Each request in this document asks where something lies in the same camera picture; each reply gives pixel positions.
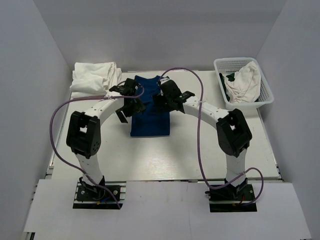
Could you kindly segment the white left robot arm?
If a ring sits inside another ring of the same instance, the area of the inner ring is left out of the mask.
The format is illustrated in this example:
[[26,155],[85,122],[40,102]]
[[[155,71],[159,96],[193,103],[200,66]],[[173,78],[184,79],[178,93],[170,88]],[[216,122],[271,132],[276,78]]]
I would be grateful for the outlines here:
[[104,176],[99,167],[98,151],[102,144],[102,124],[116,114],[121,123],[127,118],[146,110],[139,98],[120,96],[101,100],[85,111],[74,111],[70,116],[66,144],[75,154],[84,171],[83,182],[89,186],[88,193],[99,200],[105,196]]

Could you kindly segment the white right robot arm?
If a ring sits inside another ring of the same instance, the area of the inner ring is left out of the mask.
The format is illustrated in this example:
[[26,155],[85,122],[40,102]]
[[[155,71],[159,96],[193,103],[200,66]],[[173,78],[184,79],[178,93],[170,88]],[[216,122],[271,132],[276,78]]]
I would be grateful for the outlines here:
[[248,179],[245,173],[245,159],[252,133],[243,113],[239,109],[228,111],[201,101],[190,91],[181,92],[171,80],[158,83],[160,93],[152,96],[160,112],[179,111],[198,118],[212,126],[217,133],[220,149],[226,156],[226,195],[236,200],[244,193]]

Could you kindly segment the blue Mickey print t-shirt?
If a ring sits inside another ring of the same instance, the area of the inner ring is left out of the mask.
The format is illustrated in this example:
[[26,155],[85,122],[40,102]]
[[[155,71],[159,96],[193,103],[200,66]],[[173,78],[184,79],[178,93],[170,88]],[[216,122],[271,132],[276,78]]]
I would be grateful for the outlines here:
[[161,92],[158,85],[160,77],[157,75],[153,78],[144,78],[136,75],[134,79],[144,88],[140,100],[145,106],[145,111],[132,116],[130,136],[134,138],[169,136],[170,114],[158,113],[153,101],[153,96]]

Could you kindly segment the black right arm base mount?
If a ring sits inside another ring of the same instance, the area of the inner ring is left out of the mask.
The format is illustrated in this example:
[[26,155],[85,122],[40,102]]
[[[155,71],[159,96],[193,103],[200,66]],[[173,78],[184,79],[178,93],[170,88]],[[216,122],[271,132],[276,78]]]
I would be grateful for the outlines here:
[[209,199],[209,210],[211,213],[253,213],[257,212],[253,186],[248,184],[237,196],[227,188],[217,190],[209,189],[205,192]]

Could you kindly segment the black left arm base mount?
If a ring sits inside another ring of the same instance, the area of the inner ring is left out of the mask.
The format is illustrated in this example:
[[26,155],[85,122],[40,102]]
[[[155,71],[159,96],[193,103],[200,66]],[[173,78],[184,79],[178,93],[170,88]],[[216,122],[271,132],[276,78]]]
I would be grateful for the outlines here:
[[[126,184],[118,182],[107,182],[106,187],[113,193],[120,207],[122,207],[126,196]],[[109,192],[102,190],[102,193],[94,193],[77,183],[73,209],[83,210],[119,210],[117,203]]]

